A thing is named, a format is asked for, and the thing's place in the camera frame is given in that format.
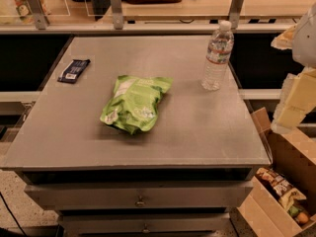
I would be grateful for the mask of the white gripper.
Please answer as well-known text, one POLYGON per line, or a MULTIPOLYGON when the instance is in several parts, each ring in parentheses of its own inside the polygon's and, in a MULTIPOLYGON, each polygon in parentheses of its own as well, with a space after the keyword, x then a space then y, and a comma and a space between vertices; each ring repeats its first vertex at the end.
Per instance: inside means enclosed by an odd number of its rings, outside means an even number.
POLYGON ((298 127, 316 108, 316 3, 302 16, 296 26, 278 35, 271 42, 276 49, 292 49, 292 58, 303 66, 294 75, 289 73, 280 90, 271 124, 273 132, 285 134, 298 127))

